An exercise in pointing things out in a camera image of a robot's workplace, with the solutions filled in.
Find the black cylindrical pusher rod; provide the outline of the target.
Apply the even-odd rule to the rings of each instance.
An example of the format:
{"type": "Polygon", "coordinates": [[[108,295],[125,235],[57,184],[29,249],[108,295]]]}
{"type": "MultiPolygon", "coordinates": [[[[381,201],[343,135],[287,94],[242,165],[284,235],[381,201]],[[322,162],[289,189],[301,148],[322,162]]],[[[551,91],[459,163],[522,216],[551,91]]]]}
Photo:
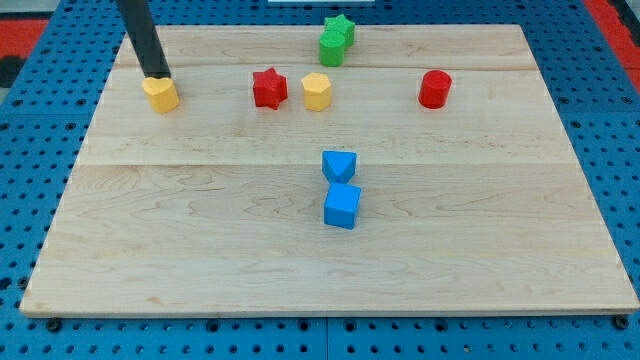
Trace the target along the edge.
{"type": "Polygon", "coordinates": [[[143,74],[170,78],[171,72],[147,0],[117,0],[120,16],[143,74]]]}

